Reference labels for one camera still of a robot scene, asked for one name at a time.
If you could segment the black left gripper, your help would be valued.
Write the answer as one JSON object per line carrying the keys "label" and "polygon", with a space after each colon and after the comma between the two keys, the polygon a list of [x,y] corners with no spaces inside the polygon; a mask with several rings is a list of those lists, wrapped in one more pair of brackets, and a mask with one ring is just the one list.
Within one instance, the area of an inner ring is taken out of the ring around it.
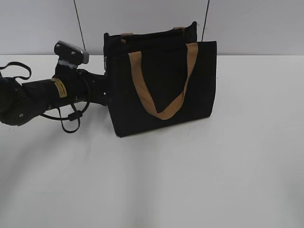
{"label": "black left gripper", "polygon": [[112,102],[111,96],[106,94],[109,83],[104,75],[58,64],[54,78],[63,83],[67,92],[66,98],[73,103],[84,101],[107,106]]}

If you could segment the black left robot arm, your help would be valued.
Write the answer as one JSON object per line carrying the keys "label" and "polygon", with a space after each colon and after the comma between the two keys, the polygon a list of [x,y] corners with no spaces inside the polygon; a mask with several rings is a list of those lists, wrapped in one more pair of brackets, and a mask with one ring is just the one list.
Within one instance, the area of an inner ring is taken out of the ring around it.
{"label": "black left robot arm", "polygon": [[20,84],[15,77],[0,78],[0,121],[21,126],[46,111],[79,102],[109,105],[104,75],[57,65],[51,79]]}

